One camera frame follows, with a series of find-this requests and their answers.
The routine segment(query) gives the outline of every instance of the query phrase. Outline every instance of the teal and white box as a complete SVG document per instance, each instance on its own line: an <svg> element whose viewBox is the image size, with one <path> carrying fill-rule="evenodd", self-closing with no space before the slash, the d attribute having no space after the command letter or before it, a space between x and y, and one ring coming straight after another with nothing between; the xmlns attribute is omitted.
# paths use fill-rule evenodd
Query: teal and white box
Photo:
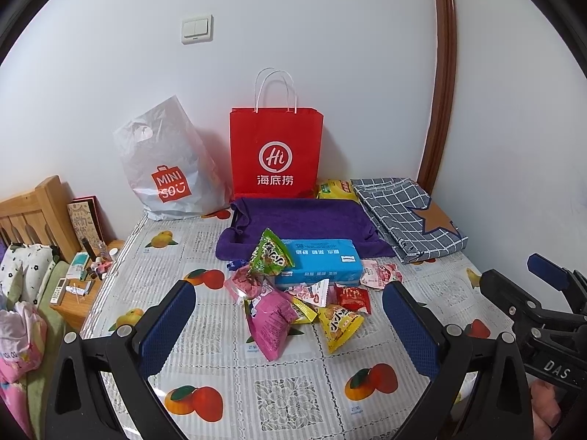
<svg viewBox="0 0 587 440"><path fill-rule="evenodd" d="M329 278L346 286L357 286L363 264L351 240L283 240L294 267L275 277L275 286L287 288L299 283L316 283Z"/></svg>

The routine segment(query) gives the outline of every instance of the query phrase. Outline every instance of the white wall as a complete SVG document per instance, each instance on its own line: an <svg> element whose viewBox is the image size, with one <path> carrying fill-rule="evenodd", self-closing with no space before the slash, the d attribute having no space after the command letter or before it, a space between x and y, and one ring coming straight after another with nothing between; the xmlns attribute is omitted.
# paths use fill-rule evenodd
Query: white wall
<svg viewBox="0 0 587 440"><path fill-rule="evenodd" d="M587 80L530 0L456 3L457 86L434 197L481 270L568 309L525 264L538 252L587 273Z"/></svg>
<svg viewBox="0 0 587 440"><path fill-rule="evenodd" d="M213 41L183 46L181 19L207 13ZM51 0L0 67L0 197L56 173L125 236L141 205L112 131L177 94L230 179L228 114L252 104L266 66L289 70L300 104L324 114L322 176L416 176L434 0ZM282 105L277 89L268 105Z"/></svg>

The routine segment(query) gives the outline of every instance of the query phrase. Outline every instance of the plaid fabric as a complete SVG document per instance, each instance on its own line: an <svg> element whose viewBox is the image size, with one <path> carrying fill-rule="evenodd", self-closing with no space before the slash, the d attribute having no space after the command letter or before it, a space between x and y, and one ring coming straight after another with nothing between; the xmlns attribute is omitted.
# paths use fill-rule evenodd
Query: plaid fabric
<svg viewBox="0 0 587 440"><path fill-rule="evenodd" d="M424 232L424 222L411 209L425 209L430 196L416 182L407 178L351 180L365 212L379 235L397 253L403 263L439 258L462 250L467 237L438 228Z"/></svg>

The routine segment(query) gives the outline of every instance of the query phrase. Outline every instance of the wooden headboard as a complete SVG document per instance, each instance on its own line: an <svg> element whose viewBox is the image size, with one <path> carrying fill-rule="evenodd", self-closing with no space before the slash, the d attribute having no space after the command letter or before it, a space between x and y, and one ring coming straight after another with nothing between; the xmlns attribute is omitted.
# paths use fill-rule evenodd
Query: wooden headboard
<svg viewBox="0 0 587 440"><path fill-rule="evenodd" d="M10 243L58 246L71 263L80 244L69 219L68 198L57 175L25 194L0 202L0 235Z"/></svg>

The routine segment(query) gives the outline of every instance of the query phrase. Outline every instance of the wooden bedside table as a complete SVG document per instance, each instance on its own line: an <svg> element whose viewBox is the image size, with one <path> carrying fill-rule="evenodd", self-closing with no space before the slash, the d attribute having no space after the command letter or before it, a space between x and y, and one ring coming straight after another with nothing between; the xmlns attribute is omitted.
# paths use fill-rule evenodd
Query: wooden bedside table
<svg viewBox="0 0 587 440"><path fill-rule="evenodd" d="M122 245L124 245L123 240L114 240L113 242L108 243L108 250L111 250L112 248L118 248L120 250ZM76 286L82 284L79 280L69 280L68 285L72 286L74 283ZM96 278L92 282L90 292L86 296L76 296L75 294L66 292L61 300L61 304L51 304L50 306L61 314L63 319L65 319L75 331L80 332L81 326L83 326L87 314L90 312L92 304L94 304L96 296L102 288L102 283L103 282L100 279Z"/></svg>

